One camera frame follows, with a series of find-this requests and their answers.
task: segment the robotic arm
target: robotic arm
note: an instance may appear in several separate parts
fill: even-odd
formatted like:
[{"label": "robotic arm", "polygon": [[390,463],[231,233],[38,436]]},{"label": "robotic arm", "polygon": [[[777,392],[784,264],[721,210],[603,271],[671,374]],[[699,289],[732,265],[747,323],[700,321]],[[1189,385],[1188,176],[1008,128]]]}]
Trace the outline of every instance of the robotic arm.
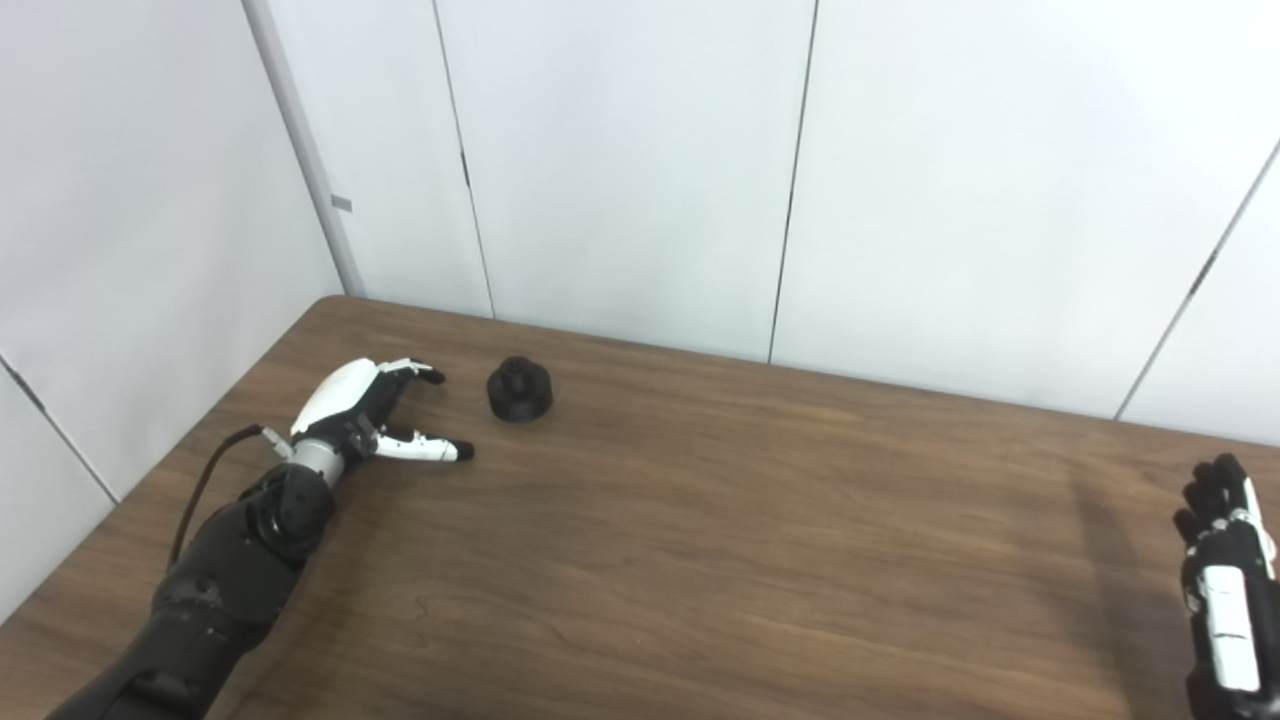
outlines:
[{"label": "robotic arm", "polygon": [[1280,719],[1280,584],[1253,480],[1231,455],[1196,466],[1174,524],[1187,543],[1183,591],[1196,720]]},{"label": "robotic arm", "polygon": [[470,443],[387,425],[415,379],[440,384],[444,375],[416,360],[361,359],[320,383],[291,442],[278,443],[284,461],[200,528],[160,582],[133,643],[49,720],[204,717],[284,609],[346,471],[372,455],[445,462],[475,455]]}]

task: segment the black forearm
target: black forearm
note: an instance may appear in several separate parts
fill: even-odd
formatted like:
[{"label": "black forearm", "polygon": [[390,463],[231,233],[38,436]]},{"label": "black forearm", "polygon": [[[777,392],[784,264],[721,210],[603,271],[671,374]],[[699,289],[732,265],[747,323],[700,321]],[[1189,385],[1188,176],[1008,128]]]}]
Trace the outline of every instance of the black forearm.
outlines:
[{"label": "black forearm", "polygon": [[332,514],[328,486],[306,468],[268,473],[205,523],[133,643],[49,719],[204,717],[275,624]]}]

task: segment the white wall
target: white wall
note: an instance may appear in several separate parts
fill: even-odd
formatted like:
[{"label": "white wall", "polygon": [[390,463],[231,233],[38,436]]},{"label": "white wall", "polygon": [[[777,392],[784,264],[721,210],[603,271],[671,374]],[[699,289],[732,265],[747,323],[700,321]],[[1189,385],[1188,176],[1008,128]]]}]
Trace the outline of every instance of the white wall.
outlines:
[{"label": "white wall", "polygon": [[812,4],[439,9],[497,316],[764,360]]},{"label": "white wall", "polygon": [[429,0],[251,0],[369,297],[489,316]]},{"label": "white wall", "polygon": [[823,3],[773,361],[1114,415],[1280,135],[1277,24]]},{"label": "white wall", "polygon": [[1277,313],[1280,168],[1272,164],[1123,419],[1280,445]]},{"label": "white wall", "polygon": [[827,0],[799,156],[808,1],[252,1],[374,297],[1100,416],[1280,137],[1256,0]]},{"label": "white wall", "polygon": [[120,497],[333,263],[239,3],[9,3],[0,97],[0,350]]},{"label": "white wall", "polygon": [[0,621],[111,510],[111,500],[0,369]]}]

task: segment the black cylindrical object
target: black cylindrical object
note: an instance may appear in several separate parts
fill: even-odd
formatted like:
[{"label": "black cylindrical object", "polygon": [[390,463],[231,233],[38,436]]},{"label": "black cylindrical object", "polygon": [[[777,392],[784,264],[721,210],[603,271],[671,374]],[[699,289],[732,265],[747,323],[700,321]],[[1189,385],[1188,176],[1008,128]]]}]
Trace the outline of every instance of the black cylindrical object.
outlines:
[{"label": "black cylindrical object", "polygon": [[508,423],[527,423],[552,407],[552,375],[529,357],[507,357],[489,375],[489,407]]}]

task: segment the brown tabletop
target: brown tabletop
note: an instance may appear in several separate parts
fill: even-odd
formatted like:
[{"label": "brown tabletop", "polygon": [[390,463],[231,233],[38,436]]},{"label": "brown tabletop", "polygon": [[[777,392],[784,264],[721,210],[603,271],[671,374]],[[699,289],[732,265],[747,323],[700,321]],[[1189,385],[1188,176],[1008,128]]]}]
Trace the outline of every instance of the brown tabletop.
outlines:
[{"label": "brown tabletop", "polygon": [[[513,354],[553,375],[534,424],[486,405]],[[349,475],[210,717],[1185,717],[1179,489],[1225,450],[1280,479],[1274,448],[329,299],[0,628],[3,716],[129,642],[224,436],[365,355],[443,369],[396,419],[476,459]],[[229,452],[197,521],[273,462]]]}]

